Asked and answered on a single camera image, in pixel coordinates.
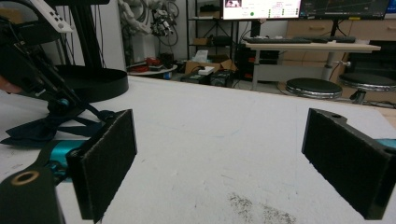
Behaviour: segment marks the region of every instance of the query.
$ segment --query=stool seat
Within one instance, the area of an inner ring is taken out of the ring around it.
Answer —
[[[335,99],[343,92],[343,89],[335,83],[310,77],[288,80],[286,90],[298,96],[315,99]]]
[[[338,80],[349,87],[363,91],[395,91],[396,81],[387,77],[363,73],[345,73]]]

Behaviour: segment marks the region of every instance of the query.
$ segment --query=chair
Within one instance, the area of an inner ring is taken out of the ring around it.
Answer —
[[[343,89],[323,79],[298,77],[286,82],[286,90],[297,95],[315,99],[335,99],[341,96]]]
[[[363,103],[366,91],[396,91],[396,81],[387,77],[363,73],[345,73],[338,77],[338,81],[348,87],[357,89],[349,99],[353,104]]]

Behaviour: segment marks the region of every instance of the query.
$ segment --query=white table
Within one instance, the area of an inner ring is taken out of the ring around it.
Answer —
[[[252,89],[255,91],[257,82],[273,81],[285,79],[286,77],[310,77],[321,74],[321,78],[329,80],[332,74],[332,64],[334,63],[335,52],[355,52],[355,53],[370,53],[373,50],[380,50],[378,46],[365,44],[344,44],[329,42],[326,44],[311,43],[311,44],[249,44],[246,43],[247,48],[256,50],[256,58],[254,63]],[[323,68],[318,67],[304,67],[286,66],[275,64],[260,64],[261,50],[287,50],[287,51],[329,51],[326,64]]]
[[[125,94],[93,104],[132,108],[138,149],[103,223],[373,223],[315,170],[301,147],[309,107],[341,114],[373,138],[395,138],[378,111],[144,77],[129,83]],[[0,93],[0,105],[1,139],[5,130],[47,113],[46,103],[19,95]],[[37,154],[0,146],[0,181]],[[57,192],[67,223],[92,223],[81,220],[71,183]],[[394,223],[395,211],[393,194],[375,223]]]

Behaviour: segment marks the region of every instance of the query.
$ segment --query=monitor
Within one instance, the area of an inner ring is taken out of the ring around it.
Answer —
[[[302,0],[300,18],[383,20],[389,0]]]
[[[301,0],[220,0],[223,20],[297,20]]]
[[[396,0],[390,0],[385,19],[396,19]]]

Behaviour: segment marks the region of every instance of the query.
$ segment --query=wall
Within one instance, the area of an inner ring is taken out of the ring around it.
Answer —
[[[25,21],[35,21],[37,16],[31,9],[17,3],[4,2],[0,7],[18,8]],[[109,4],[99,6],[100,16],[102,18],[102,32],[103,32],[103,48],[104,60],[107,68],[125,69],[125,61],[123,59],[122,41],[120,36],[120,17],[118,12],[117,0],[110,0]],[[58,7],[60,14],[63,14],[63,8]],[[101,36],[101,31],[97,29],[98,36]],[[83,58],[81,48],[79,46],[77,32],[73,34],[73,49],[77,65],[83,65]],[[99,37],[99,44],[101,45],[102,39]],[[43,45],[43,48],[54,61],[55,64],[62,63],[62,58],[59,55],[59,50],[55,43],[48,43]]]

